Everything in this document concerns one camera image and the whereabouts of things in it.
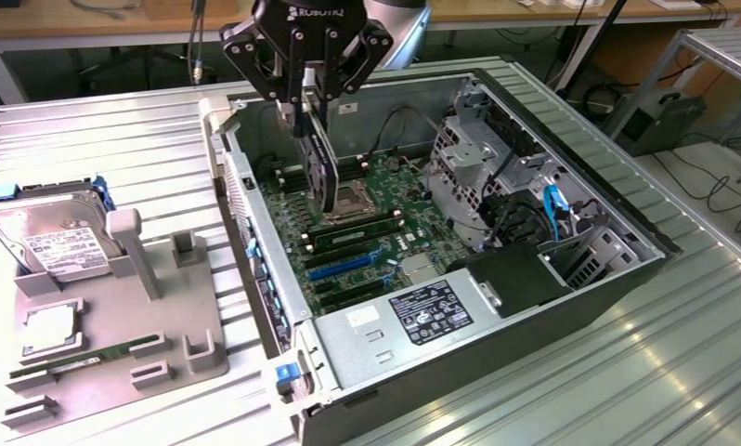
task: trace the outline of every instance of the floor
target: floor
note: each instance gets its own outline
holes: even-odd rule
[[[427,37],[419,59],[421,61],[437,61],[508,55],[532,73],[543,77],[559,48],[556,36],[557,30],[552,28],[513,30],[511,32],[496,32],[495,30],[464,31],[459,33],[453,47],[447,47],[444,43],[448,32],[432,32]],[[168,50],[179,54],[183,51],[180,46],[169,46]],[[81,50],[80,54],[84,59],[84,65],[91,66],[103,62],[109,57],[109,50],[108,48],[88,48]],[[68,51],[12,52],[7,54],[7,59],[32,101],[83,96],[73,61]],[[240,80],[239,73],[223,55],[219,44],[211,43],[203,46],[203,61],[207,66],[216,70],[220,82]],[[44,66],[44,76],[37,75],[36,67],[41,64]],[[563,62],[556,65],[553,76],[557,74],[561,66]],[[143,72],[140,60],[104,72],[95,78],[97,83],[95,85],[96,94],[144,90]],[[608,77],[591,68],[583,77],[584,82],[580,83],[576,90],[580,92],[583,84],[595,83],[599,79],[608,80]],[[184,64],[176,64],[165,60],[159,61],[153,70],[152,80],[153,88],[188,85]]]

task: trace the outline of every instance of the blue pcie slot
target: blue pcie slot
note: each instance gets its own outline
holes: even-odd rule
[[[369,267],[380,259],[380,254],[381,254],[381,248],[377,251],[373,251],[371,254],[357,257],[353,260],[349,260],[339,265],[333,265],[331,267],[317,269],[309,273],[309,279],[313,282],[320,281],[327,277],[332,277],[339,274],[343,274],[344,272]]]

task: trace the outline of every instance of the robotiq logo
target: robotiq logo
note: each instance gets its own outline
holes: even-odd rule
[[[297,17],[343,17],[345,9],[304,9],[303,7],[288,8],[288,21],[295,21]]]

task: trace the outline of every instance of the workbench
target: workbench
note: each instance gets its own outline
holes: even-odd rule
[[[496,77],[684,254],[588,328],[348,444],[740,444],[741,248],[519,64],[437,62],[412,74],[473,68]],[[263,348],[199,125],[201,98],[248,91],[236,83],[2,107],[0,183],[97,170],[117,207],[143,213],[147,242],[173,230],[205,237],[231,363],[220,378],[12,444],[297,443],[261,384]],[[0,331],[12,314],[6,255],[0,247]]]
[[[252,0],[239,0],[239,13],[233,17],[205,19],[205,41],[220,40],[217,29],[225,23],[243,21],[249,15],[252,3]],[[577,23],[591,27],[557,87],[563,87],[572,77],[613,3],[608,0],[604,6],[583,11]],[[724,3],[728,14],[721,26],[729,27],[741,18],[741,0],[724,0]],[[579,12],[564,6],[548,7],[540,2],[524,7],[515,0],[431,0],[429,4],[433,9],[431,31],[568,26],[575,23]],[[6,52],[187,42],[189,19],[149,20],[141,8],[124,12],[125,19],[113,20],[103,14],[75,8],[67,0],[24,0],[21,7],[0,9],[0,98],[6,104],[27,102],[20,83],[3,60]],[[708,19],[705,8],[669,11],[649,0],[629,0],[616,23]]]

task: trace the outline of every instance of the robotic arm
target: robotic arm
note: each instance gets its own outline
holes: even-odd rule
[[[263,98],[277,101],[293,137],[305,138],[305,69],[315,71],[327,128],[328,103],[356,93],[380,64],[412,63],[429,16],[427,0],[256,0],[252,17],[221,28],[221,47]],[[273,67],[257,59],[260,38],[273,48]]]

